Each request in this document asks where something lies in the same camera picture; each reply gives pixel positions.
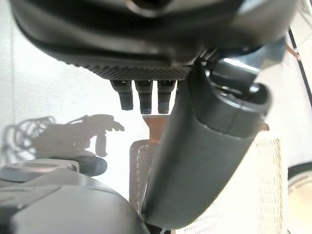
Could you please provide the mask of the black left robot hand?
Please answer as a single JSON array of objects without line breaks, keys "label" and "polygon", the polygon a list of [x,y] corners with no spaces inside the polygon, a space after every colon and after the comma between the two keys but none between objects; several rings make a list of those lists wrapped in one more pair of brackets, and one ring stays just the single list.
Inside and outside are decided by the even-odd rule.
[{"label": "black left robot hand", "polygon": [[284,54],[294,0],[13,0],[14,20],[44,53],[108,79],[123,110],[175,104],[144,188],[141,217],[159,228],[196,220],[238,168],[272,102],[255,79]]}]

